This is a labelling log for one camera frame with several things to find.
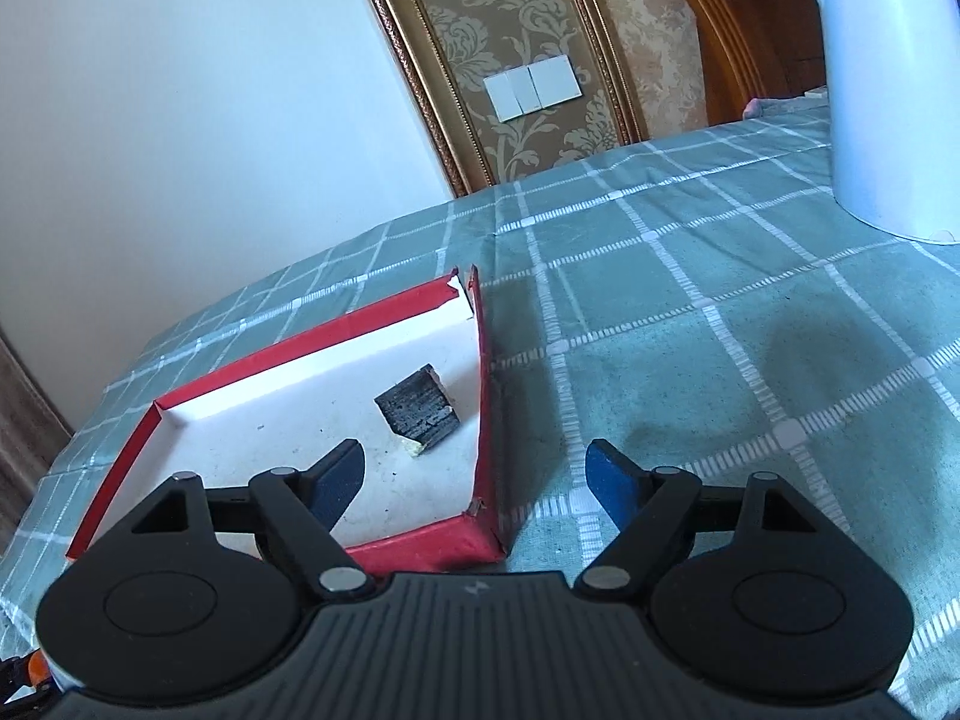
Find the white wall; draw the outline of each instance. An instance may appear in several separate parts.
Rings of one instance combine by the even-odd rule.
[[[186,314],[449,197],[367,0],[0,0],[0,328],[74,426]]]

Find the wooden headboard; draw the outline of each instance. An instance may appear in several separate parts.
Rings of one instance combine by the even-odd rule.
[[[697,17],[707,121],[738,121],[753,98],[827,83],[816,0],[686,0]]]

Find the wooden furniture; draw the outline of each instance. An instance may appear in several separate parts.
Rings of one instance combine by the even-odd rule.
[[[0,555],[70,431],[0,334]]]
[[[752,98],[827,83],[816,0],[686,0],[697,17],[707,121],[735,122]]]

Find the orange object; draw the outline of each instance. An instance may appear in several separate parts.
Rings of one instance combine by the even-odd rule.
[[[27,676],[30,678],[30,685],[34,688],[50,679],[50,668],[47,666],[47,659],[40,650],[33,651],[27,659]]]

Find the printed logo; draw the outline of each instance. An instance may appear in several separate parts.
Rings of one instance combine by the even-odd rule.
[[[479,598],[480,593],[486,592],[489,589],[490,589],[490,585],[487,584],[486,581],[479,580],[479,579],[477,581],[474,581],[473,584],[464,585],[464,590],[466,590],[470,595],[474,596],[475,598]]]

